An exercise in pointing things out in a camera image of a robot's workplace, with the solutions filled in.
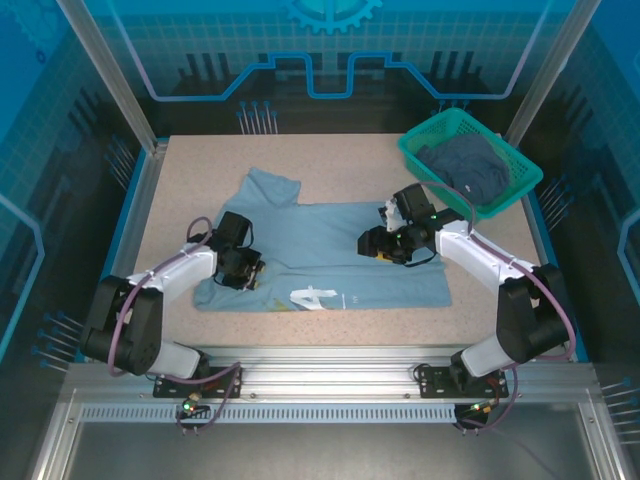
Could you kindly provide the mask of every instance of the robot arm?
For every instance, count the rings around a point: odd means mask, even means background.
[[[181,249],[179,259],[157,274],[144,272],[127,278],[109,276],[97,287],[87,324],[80,339],[80,351],[107,362],[118,315],[127,296],[149,273],[127,312],[116,346],[114,366],[134,375],[171,375],[181,379],[206,376],[208,363],[203,353],[164,338],[163,319],[170,302],[202,280],[219,275],[221,285],[252,290],[256,275],[264,266],[260,253],[241,246],[252,230],[246,218],[227,212],[206,244],[192,250],[204,236],[195,235]]]
[[[498,299],[496,333],[451,359],[451,376],[460,392],[486,375],[528,362],[568,340],[556,310],[513,263],[537,277],[567,311],[568,297],[555,266],[536,267],[519,260],[477,232],[470,232],[469,223],[453,210],[436,212],[419,184],[396,193],[380,209],[380,215],[386,228],[365,232],[358,240],[359,254],[413,266],[416,264],[409,263],[413,252],[426,247],[456,262]]]

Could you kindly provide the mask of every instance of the green basket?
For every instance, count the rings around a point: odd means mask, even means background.
[[[435,147],[446,140],[465,133],[479,133],[484,136],[496,154],[509,167],[509,186],[502,195],[489,205],[476,207],[478,220],[493,217],[505,210],[509,205],[531,191],[542,180],[542,170],[537,165],[459,108],[449,108],[412,128],[398,140],[398,147],[405,155],[407,168],[419,180],[444,183],[440,177],[418,160],[415,154],[424,145]],[[430,188],[430,190],[448,207],[453,208],[467,219],[471,217],[469,206],[457,195],[437,187]]]

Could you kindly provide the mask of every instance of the cable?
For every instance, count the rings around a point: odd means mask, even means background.
[[[418,373],[418,369],[421,367],[430,367],[431,365],[429,365],[428,363],[421,363],[420,365],[416,365],[416,367],[413,369],[413,379],[417,382],[420,383],[421,380],[417,377],[417,373]]]
[[[222,410],[224,409],[224,406],[227,404],[227,400],[229,400],[229,398],[231,397],[231,392],[233,392],[233,388],[235,387],[236,379],[238,378],[238,373],[240,373],[240,363],[239,362],[234,363],[231,367],[226,368],[222,372],[212,375],[211,377],[202,379],[204,381],[200,382],[200,383],[208,383],[210,381],[216,380],[217,378],[223,376],[224,374],[229,373],[229,371],[231,371],[232,369],[235,369],[235,371],[233,372],[233,378],[231,378],[231,381],[229,382],[227,391],[224,392],[224,397],[222,398],[222,402],[220,402],[220,406],[217,408],[216,412],[211,416],[211,418],[207,423],[199,427],[194,426],[193,429],[187,429],[185,425],[180,421],[180,413],[179,412],[177,413],[176,424],[178,425],[179,428],[182,429],[182,432],[185,435],[186,435],[186,432],[189,432],[189,431],[192,431],[194,432],[195,435],[197,435],[199,431],[204,430],[205,428],[211,427],[216,422],[216,420],[220,418],[220,415],[222,414]]]
[[[238,370],[239,368],[240,368],[240,362],[236,362],[233,365],[225,368],[224,370],[220,370],[218,373],[211,375],[210,377],[195,378],[193,380],[174,377],[173,375],[162,375],[162,377],[175,383],[181,383],[183,385],[200,385],[202,383],[209,383],[209,382],[213,382],[214,380],[218,380],[219,378],[224,377],[227,373],[233,370]]]
[[[516,403],[516,398],[518,398],[518,373],[516,372],[516,367],[511,368],[511,372],[513,373],[513,391],[511,392],[511,398],[509,399],[509,403],[507,403],[507,406],[500,413],[498,418],[496,418],[489,425],[480,424],[480,425],[482,425],[482,429],[481,430],[483,430],[483,431],[493,430],[498,425],[500,425],[504,421],[506,416],[509,414],[509,412],[513,409],[513,406]]]
[[[186,250],[180,251],[179,253],[177,253],[173,257],[165,260],[164,262],[162,262],[161,264],[159,264],[158,266],[156,266],[155,268],[150,270],[142,278],[142,280],[140,280],[138,282],[138,284],[135,287],[133,287],[133,290],[131,290],[131,292],[129,292],[129,295],[127,295],[127,298],[126,298],[126,300],[124,302],[124,305],[122,306],[122,309],[120,310],[120,313],[118,314],[118,320],[116,321],[116,326],[113,329],[113,337],[111,338],[111,347],[109,348],[109,355],[107,357],[107,368],[108,368],[109,374],[111,376],[119,377],[119,376],[122,376],[125,373],[127,373],[124,370],[116,370],[115,366],[114,366],[114,363],[115,363],[115,358],[116,358],[116,349],[117,349],[117,346],[118,346],[118,341],[120,340],[120,333],[122,332],[122,326],[124,325],[125,317],[127,316],[127,313],[129,312],[129,309],[131,308],[131,305],[133,304],[133,301],[135,300],[136,296],[138,295],[138,292],[140,292],[140,290],[142,290],[142,287],[144,287],[145,284],[147,284],[151,279],[153,279],[153,277],[155,275],[157,275],[158,273],[163,271],[165,268],[167,268],[170,265],[172,265],[177,260],[180,260],[184,256],[191,255],[193,252],[195,252],[200,247],[202,247],[211,238],[211,234],[212,234],[212,231],[213,231],[213,224],[211,223],[211,220],[209,220],[209,218],[207,218],[207,217],[198,217],[195,220],[193,220],[189,224],[189,227],[187,228],[187,236],[188,237],[191,236],[191,229],[194,227],[194,225],[196,223],[198,223],[200,221],[205,221],[207,223],[207,233],[204,235],[202,240],[200,240],[197,244],[187,248]]]
[[[470,425],[474,425],[476,427],[480,427],[482,426],[482,423],[480,422],[476,422],[475,420],[463,420],[464,422],[470,424]],[[454,423],[453,425],[454,427],[456,427],[458,430],[460,430],[461,432],[465,432],[464,427],[462,427],[461,425]],[[558,475],[556,472],[554,472],[551,467],[549,467],[546,463],[544,463],[544,461],[533,451],[531,450],[527,445],[525,445],[524,443],[522,443],[518,438],[516,438],[513,435],[509,435],[508,433],[503,432],[502,430],[498,430],[497,428],[495,430],[493,430],[493,433],[497,433],[498,435],[512,441],[513,443],[515,443],[516,445],[518,445],[520,448],[522,448],[522,450],[524,450],[525,452],[527,452],[529,454],[529,456],[531,457],[531,459],[533,461],[535,461],[543,470],[545,470],[549,475],[551,475],[553,478],[555,478],[556,480],[562,480],[562,477],[560,475]]]
[[[538,288],[538,290],[540,290],[540,292],[547,298],[547,300],[549,300],[549,303],[551,303],[555,311],[558,313],[558,316],[560,317],[560,319],[562,320],[562,323],[567,329],[567,335],[569,336],[569,348],[565,353],[561,355],[540,355],[538,358],[545,359],[545,360],[570,359],[571,356],[576,351],[576,334],[575,334],[575,331],[573,330],[573,325],[571,324],[571,320],[569,320],[569,316],[562,308],[562,305],[560,305],[560,302],[558,302],[556,297],[553,296],[553,294],[551,293],[551,291],[549,291],[549,289],[545,286],[545,284],[542,283],[542,281],[538,277],[536,277],[533,273],[531,273],[529,270],[524,268],[518,262],[514,262],[512,258],[507,257],[506,255],[497,251],[490,245],[487,245],[486,243],[484,243],[482,240],[480,240],[478,237],[476,237],[473,234],[473,225],[475,225],[476,217],[477,217],[476,207],[462,193],[460,193],[455,188],[450,187],[449,185],[446,185],[444,183],[437,183],[437,182],[418,182],[418,183],[426,187],[442,188],[444,190],[447,190],[449,192],[452,192],[458,195],[458,197],[460,197],[460,199],[462,199],[469,206],[469,209],[471,210],[471,221],[469,222],[469,238],[471,238],[471,240],[480,248],[484,249],[485,251],[499,258],[503,262],[507,262],[513,265],[513,268],[515,268],[520,273],[522,273],[525,277],[527,277]]]
[[[436,255],[437,255],[437,253],[434,253],[429,258],[425,258],[424,260],[420,260],[419,262],[405,263],[404,266],[407,267],[407,268],[413,268],[413,267],[417,267],[418,265],[424,265],[426,263],[429,263],[434,258],[436,258]]]

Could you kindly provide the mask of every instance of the beige tabletop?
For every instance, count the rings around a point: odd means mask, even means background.
[[[215,217],[251,167],[300,180],[299,203],[383,202],[416,180],[404,167],[398,137],[171,137],[136,271],[175,254],[189,222],[200,215]],[[537,262],[520,202],[483,221],[478,231],[519,258]],[[494,332],[496,299],[461,267],[445,263],[452,298],[447,308],[216,313],[196,310],[186,293],[168,307],[165,335],[199,346],[474,343]]]

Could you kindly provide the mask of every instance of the metal bracket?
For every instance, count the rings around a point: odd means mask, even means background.
[[[224,367],[209,367],[209,375],[215,375],[222,370],[224,370]],[[194,391],[198,391],[202,395],[202,398],[224,398],[227,388],[229,388],[229,382],[233,379],[233,375],[234,372],[229,372],[227,375],[214,382],[207,383],[202,387],[199,385],[185,385],[183,383],[176,383],[167,379],[156,378],[153,386],[153,398],[184,399]],[[229,398],[240,398],[241,389],[242,368],[238,371],[236,384],[233,387]]]
[[[461,393],[456,386],[449,367],[432,367],[430,365],[418,365],[413,371],[413,376],[420,386],[420,398],[448,398],[464,399],[469,398],[495,398],[496,390],[499,398],[507,398],[509,389],[507,380],[503,372],[494,372],[486,376],[496,381],[497,388],[491,386],[484,379],[469,386],[467,393]]]

